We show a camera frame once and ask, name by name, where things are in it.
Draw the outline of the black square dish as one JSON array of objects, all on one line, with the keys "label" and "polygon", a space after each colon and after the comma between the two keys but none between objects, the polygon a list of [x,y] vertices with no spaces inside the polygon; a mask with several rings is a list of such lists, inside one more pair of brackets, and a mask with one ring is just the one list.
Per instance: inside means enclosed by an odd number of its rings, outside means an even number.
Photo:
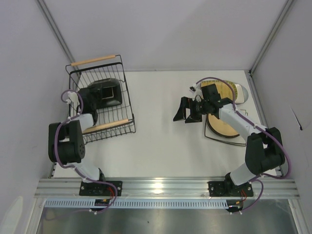
[{"label": "black square dish", "polygon": [[106,78],[92,82],[87,86],[93,95],[97,109],[122,104],[121,86],[116,78]]}]

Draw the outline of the woven fan-shaped plate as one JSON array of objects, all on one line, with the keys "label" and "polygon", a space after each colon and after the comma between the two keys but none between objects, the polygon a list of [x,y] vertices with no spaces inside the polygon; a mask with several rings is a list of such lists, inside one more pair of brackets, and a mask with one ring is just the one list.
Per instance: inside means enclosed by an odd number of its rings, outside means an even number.
[{"label": "woven fan-shaped plate", "polygon": [[233,82],[227,81],[227,80],[225,82],[228,85],[219,81],[219,80],[208,79],[208,80],[202,81],[200,83],[200,87],[203,88],[205,86],[215,84],[217,91],[220,94],[221,98],[229,98],[232,100],[233,95],[234,95],[234,99],[236,100],[237,96],[238,96],[238,91],[237,91],[235,84]]}]

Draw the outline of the black wire dish rack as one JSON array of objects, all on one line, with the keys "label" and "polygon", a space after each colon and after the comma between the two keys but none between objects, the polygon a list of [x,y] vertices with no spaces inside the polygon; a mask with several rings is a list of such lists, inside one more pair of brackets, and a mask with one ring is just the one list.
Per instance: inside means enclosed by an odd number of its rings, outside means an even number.
[{"label": "black wire dish rack", "polygon": [[[97,123],[83,132],[85,143],[136,132],[135,116],[121,55],[73,62],[66,65],[65,70],[69,75],[69,89],[77,92],[81,88],[87,88],[94,81],[106,78],[118,79],[121,86],[122,104],[97,111]],[[69,115],[75,114],[76,106],[71,104]]]}]

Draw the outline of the white square plate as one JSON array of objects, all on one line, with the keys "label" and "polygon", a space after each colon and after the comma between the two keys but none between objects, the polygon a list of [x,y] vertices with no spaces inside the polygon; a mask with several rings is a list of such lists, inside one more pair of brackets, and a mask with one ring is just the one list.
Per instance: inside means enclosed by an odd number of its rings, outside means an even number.
[{"label": "white square plate", "polygon": [[205,119],[204,136],[219,143],[245,147],[246,142],[240,134],[226,122],[208,114]]}]

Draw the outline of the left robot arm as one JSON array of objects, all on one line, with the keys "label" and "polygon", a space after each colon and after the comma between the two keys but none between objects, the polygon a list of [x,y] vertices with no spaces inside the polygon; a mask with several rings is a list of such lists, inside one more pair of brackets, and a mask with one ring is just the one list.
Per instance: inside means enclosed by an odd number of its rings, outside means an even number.
[{"label": "left robot arm", "polygon": [[85,183],[106,182],[102,170],[85,159],[83,132],[98,120],[96,104],[88,92],[63,91],[61,101],[76,106],[76,114],[49,124],[48,156],[63,169],[72,169]]}]

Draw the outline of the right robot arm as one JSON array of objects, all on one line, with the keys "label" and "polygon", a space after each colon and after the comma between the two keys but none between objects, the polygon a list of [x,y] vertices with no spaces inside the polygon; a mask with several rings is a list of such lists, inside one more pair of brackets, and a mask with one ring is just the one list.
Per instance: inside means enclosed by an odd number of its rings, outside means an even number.
[{"label": "right robot arm", "polygon": [[234,128],[246,142],[244,163],[227,173],[223,184],[214,186],[215,195],[235,196],[253,179],[285,163],[286,153],[281,134],[275,127],[256,125],[242,113],[233,98],[222,98],[213,83],[201,87],[199,97],[182,97],[174,121],[201,122],[203,115],[212,115]]}]

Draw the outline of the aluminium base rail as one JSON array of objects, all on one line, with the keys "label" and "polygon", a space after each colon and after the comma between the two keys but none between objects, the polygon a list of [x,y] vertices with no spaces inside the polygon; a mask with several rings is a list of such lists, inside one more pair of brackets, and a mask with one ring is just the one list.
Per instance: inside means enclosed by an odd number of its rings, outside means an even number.
[{"label": "aluminium base rail", "polygon": [[[175,177],[175,178],[119,178],[122,198],[225,198],[221,177]],[[35,191],[36,198],[78,198],[84,190],[80,178],[40,179]],[[299,191],[293,179],[277,180],[259,178],[247,184],[238,196],[253,192],[262,199],[299,199]]]}]

